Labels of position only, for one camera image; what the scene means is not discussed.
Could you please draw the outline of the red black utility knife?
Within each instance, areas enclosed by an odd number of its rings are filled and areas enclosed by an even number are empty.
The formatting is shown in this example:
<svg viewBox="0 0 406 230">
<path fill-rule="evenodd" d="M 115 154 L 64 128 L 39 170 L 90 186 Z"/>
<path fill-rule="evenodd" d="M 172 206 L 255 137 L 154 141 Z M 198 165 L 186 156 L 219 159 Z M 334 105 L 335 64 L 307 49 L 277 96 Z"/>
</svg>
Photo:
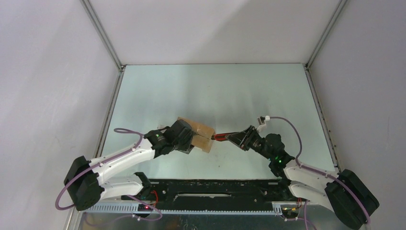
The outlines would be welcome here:
<svg viewBox="0 0 406 230">
<path fill-rule="evenodd" d="M 217 133 L 211 136 L 211 140 L 215 140 L 215 141 L 226 141 L 227 140 L 227 136 L 235 134 L 237 132 L 229 132 L 229 133 Z"/>
</svg>

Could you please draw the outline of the brown cardboard express box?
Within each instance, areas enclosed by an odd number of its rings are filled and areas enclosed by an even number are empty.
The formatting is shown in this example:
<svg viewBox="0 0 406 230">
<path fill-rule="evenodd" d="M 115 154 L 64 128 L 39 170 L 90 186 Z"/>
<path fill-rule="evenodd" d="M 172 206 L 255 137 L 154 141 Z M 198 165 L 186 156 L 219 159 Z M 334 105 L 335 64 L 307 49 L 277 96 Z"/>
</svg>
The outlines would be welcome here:
<svg viewBox="0 0 406 230">
<path fill-rule="evenodd" d="M 192 131 L 194 132 L 191 145 L 201 149 L 205 153 L 209 153 L 214 142 L 211 138 L 215 134 L 215 130 L 203 123 L 192 121 L 187 118 L 178 117 L 177 120 L 183 120 L 191 126 Z"/>
</svg>

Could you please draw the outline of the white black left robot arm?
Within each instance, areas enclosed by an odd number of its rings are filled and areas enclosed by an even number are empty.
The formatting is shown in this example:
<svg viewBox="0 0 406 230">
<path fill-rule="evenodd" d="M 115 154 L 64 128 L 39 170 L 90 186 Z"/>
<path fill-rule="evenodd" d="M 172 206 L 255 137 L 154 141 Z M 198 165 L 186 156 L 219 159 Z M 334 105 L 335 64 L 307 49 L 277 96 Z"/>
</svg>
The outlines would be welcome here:
<svg viewBox="0 0 406 230">
<path fill-rule="evenodd" d="M 167 155 L 172 151 L 190 153 L 196 130 L 185 120 L 177 120 L 171 126 L 142 134 L 139 140 L 115 153 L 86 159 L 77 157 L 64 179 L 64 188 L 58 195 L 55 206 L 64 210 L 59 201 L 68 192 L 72 204 L 67 208 L 84 211 L 99 201 L 118 196 L 137 196 L 147 199 L 151 195 L 149 179 L 142 172 L 119 177 L 118 174 L 145 161 Z"/>
</svg>

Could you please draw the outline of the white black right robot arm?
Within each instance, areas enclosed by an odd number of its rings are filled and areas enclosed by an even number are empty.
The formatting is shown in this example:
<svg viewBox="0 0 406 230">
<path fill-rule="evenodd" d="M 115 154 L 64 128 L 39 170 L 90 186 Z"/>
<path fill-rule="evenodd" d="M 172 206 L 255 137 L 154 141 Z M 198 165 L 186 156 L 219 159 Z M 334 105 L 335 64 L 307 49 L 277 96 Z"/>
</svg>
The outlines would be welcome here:
<svg viewBox="0 0 406 230">
<path fill-rule="evenodd" d="M 371 215 L 379 208 L 378 199 L 351 170 L 342 172 L 313 168 L 285 151 L 279 134 L 261 137 L 249 126 L 240 132 L 225 134 L 222 138 L 244 151 L 253 150 L 269 160 L 270 171 L 287 180 L 279 186 L 284 200 L 304 198 L 332 211 L 348 228 L 359 230 L 370 223 Z"/>
</svg>

